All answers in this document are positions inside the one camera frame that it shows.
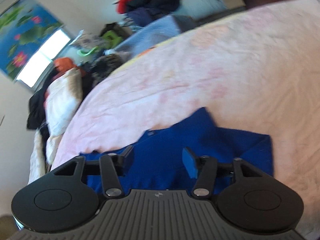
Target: blue curtain with flowers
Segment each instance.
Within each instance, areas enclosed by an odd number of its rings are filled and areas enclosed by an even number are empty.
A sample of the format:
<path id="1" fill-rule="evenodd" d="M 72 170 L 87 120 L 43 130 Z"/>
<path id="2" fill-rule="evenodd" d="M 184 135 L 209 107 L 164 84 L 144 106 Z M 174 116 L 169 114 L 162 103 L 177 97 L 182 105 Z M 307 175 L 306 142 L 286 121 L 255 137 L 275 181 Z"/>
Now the blue curtain with flowers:
<path id="1" fill-rule="evenodd" d="M 61 23 L 35 0 L 19 0 L 0 15 L 0 69 L 14 80 Z"/>

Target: bed sheet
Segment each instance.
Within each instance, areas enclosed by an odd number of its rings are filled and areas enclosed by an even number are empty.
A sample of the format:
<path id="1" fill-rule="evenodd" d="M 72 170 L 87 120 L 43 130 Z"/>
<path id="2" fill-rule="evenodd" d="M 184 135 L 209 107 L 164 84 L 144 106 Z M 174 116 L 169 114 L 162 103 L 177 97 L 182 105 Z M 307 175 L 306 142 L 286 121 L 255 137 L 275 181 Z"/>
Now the bed sheet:
<path id="1" fill-rule="evenodd" d="M 53 167 L 109 151 L 206 106 L 217 125 L 270 134 L 275 177 L 297 191 L 297 230 L 320 236 L 320 0 L 253 9 L 136 58 L 85 99 Z"/>

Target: window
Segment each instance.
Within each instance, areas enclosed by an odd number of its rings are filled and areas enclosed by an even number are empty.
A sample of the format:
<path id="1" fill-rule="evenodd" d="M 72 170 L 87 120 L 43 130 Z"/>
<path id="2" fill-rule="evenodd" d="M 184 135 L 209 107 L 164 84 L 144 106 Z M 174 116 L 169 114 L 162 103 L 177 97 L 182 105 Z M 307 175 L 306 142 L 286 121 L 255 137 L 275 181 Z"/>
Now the window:
<path id="1" fill-rule="evenodd" d="M 30 58 L 16 79 L 33 88 L 42 73 L 52 63 L 52 60 L 57 57 L 70 40 L 61 29 L 57 30 Z"/>

